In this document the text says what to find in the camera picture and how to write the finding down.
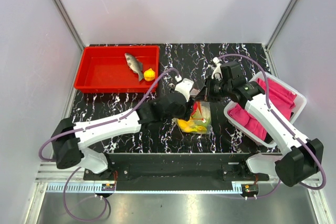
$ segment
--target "fish fin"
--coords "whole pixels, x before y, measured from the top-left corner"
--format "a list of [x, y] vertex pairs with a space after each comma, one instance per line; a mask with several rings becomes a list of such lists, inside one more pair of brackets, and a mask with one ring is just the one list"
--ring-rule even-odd
[[140, 67], [140, 70], [142, 71], [143, 70], [143, 65], [141, 62], [139, 62], [139, 67]]
[[139, 81], [141, 81], [144, 78], [143, 73], [138, 73], [138, 75], [139, 75]]

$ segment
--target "white wall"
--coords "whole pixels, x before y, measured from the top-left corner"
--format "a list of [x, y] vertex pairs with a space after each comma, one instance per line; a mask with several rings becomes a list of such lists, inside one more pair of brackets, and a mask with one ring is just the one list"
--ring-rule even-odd
[[271, 48], [280, 78], [308, 104], [295, 125], [324, 144], [325, 194], [336, 220], [336, 1], [299, 0]]
[[80, 51], [52, 0], [0, 0], [0, 223], [20, 223]]
[[290, 0], [62, 0], [83, 42], [263, 42]]

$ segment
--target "red tray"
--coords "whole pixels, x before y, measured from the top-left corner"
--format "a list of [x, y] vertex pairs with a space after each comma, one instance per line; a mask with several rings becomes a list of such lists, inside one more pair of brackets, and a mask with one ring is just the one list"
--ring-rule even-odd
[[143, 72], [152, 68], [159, 73], [158, 46], [87, 47], [75, 80], [75, 89], [83, 93], [146, 93], [154, 81], [138, 81], [138, 75], [127, 65], [129, 53], [143, 64]]

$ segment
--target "black marble countertop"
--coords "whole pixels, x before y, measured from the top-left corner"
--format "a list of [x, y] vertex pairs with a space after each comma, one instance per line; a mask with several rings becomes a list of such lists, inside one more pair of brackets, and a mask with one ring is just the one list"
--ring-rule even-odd
[[[212, 59], [224, 54], [242, 54], [256, 60], [270, 72], [264, 49], [261, 44], [158, 44], [160, 46], [160, 72], [174, 67], [183, 78], [195, 82], [194, 87], [201, 89], [205, 77], [212, 73]], [[259, 70], [245, 59], [229, 57], [238, 61], [250, 79]], [[167, 75], [160, 82], [156, 93], [147, 100], [167, 94], [174, 87], [175, 79]], [[76, 92], [71, 117], [73, 122], [91, 121], [119, 114], [135, 106], [143, 93], [94, 93]], [[223, 114], [225, 105], [211, 103], [213, 130], [210, 135], [182, 133], [175, 123], [169, 121], [155, 131], [126, 134], [96, 143], [91, 148], [107, 153], [248, 153], [278, 152], [257, 146], [252, 140], [229, 124]]]

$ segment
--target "pink towel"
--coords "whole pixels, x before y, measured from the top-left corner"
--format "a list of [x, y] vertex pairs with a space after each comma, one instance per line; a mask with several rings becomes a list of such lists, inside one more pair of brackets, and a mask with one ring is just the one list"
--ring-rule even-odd
[[[258, 84], [266, 90], [266, 84], [264, 80], [258, 79]], [[280, 84], [272, 81], [268, 78], [269, 84], [269, 98], [274, 106], [284, 115], [287, 120], [290, 119], [292, 109], [295, 107], [294, 99], [296, 94], [288, 91]], [[265, 140], [266, 130], [265, 128], [246, 110], [242, 109], [239, 104], [228, 111], [229, 116], [236, 120], [239, 124], [244, 126], [247, 130], [251, 131], [261, 140]]]

